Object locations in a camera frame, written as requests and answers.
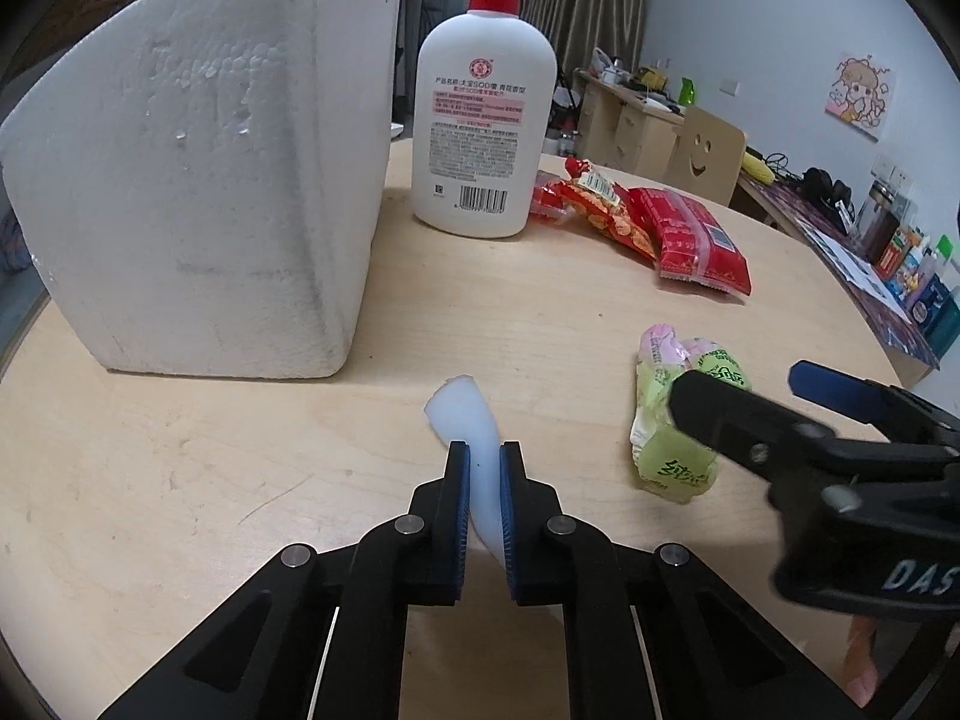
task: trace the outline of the plastic wrapper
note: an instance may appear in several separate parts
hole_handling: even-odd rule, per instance
[[[642,219],[631,216],[631,199],[626,189],[606,180],[589,162],[575,157],[566,158],[566,170],[570,180],[563,181],[556,189],[578,214],[609,238],[648,260],[656,259]]]
[[[640,485],[676,503],[689,503],[709,490],[717,476],[716,453],[673,427],[667,401],[670,386],[688,370],[750,389],[726,349],[705,338],[678,341],[668,324],[655,324],[640,337],[637,351],[637,413],[630,429]]]
[[[552,224],[564,224],[576,217],[576,210],[563,199],[559,185],[563,178],[546,170],[536,172],[533,198],[530,201],[530,215],[540,221]]]
[[[661,276],[750,295],[746,258],[704,204],[671,189],[631,189],[630,196],[659,241]]]

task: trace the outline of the styrofoam box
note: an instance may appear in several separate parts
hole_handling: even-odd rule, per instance
[[[390,149],[400,0],[138,0],[0,127],[47,289],[105,367],[328,376]]]

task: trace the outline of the green package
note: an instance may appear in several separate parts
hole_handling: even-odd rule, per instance
[[[680,342],[668,336],[665,343],[664,326],[655,328],[659,336],[654,343],[650,343],[650,338],[645,338],[647,343],[641,341],[641,353],[637,356],[637,415],[630,433],[632,456],[642,488],[676,503],[689,503],[709,490],[716,480],[716,453],[673,427],[667,408],[670,386],[687,370],[702,371],[742,389],[750,389],[750,382],[726,349],[699,338]],[[669,362],[664,362],[663,349]],[[688,356],[683,365],[678,364],[678,351]]]

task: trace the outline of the cartoon girl picture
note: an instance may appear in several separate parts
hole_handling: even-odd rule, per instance
[[[830,87],[827,112],[877,137],[886,119],[893,90],[890,68],[877,65],[872,55],[844,55]]]

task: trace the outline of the white pump bottle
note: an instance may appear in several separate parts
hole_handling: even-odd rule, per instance
[[[518,13],[520,0],[470,0],[419,53],[411,196],[439,229],[504,238],[526,223],[557,60]]]

